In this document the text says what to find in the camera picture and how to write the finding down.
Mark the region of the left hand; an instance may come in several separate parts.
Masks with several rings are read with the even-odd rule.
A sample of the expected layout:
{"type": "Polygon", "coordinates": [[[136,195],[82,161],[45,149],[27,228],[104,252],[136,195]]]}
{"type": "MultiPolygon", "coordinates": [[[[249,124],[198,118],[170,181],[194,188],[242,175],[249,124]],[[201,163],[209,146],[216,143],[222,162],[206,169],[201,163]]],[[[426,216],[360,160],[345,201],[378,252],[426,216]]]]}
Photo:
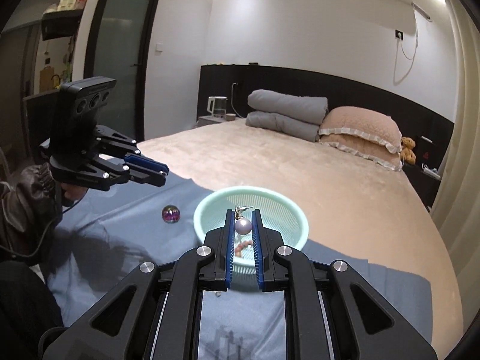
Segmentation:
{"type": "Polygon", "coordinates": [[[85,187],[80,187],[80,186],[70,185],[65,183],[61,183],[60,187],[64,191],[64,197],[67,200],[70,200],[73,202],[79,201],[88,192],[88,189],[85,187]]]}

